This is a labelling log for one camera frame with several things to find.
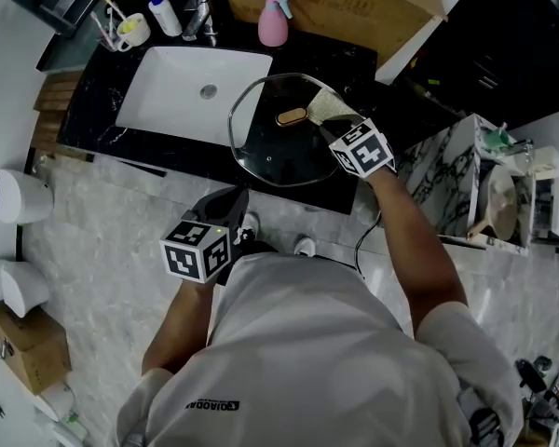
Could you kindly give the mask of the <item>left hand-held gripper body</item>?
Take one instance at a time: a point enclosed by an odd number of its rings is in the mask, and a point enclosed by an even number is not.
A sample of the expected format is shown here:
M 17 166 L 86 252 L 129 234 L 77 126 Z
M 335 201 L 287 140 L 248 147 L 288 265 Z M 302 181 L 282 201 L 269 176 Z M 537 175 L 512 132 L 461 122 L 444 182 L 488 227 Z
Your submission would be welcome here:
M 159 240 L 166 272 L 182 280 L 206 283 L 225 270 L 237 256 L 233 242 L 238 230 L 223 220 L 197 220 L 193 208 Z

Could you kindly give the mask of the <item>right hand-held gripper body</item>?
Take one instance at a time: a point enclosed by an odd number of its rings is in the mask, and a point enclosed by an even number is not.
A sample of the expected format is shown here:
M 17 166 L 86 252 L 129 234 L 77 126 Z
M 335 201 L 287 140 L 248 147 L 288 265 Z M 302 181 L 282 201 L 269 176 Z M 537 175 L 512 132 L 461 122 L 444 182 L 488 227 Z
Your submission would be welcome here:
M 361 179 L 381 168 L 396 173 L 395 158 L 385 135 L 371 118 L 354 117 L 357 118 L 357 127 L 344 136 L 348 145 L 328 144 L 341 168 Z

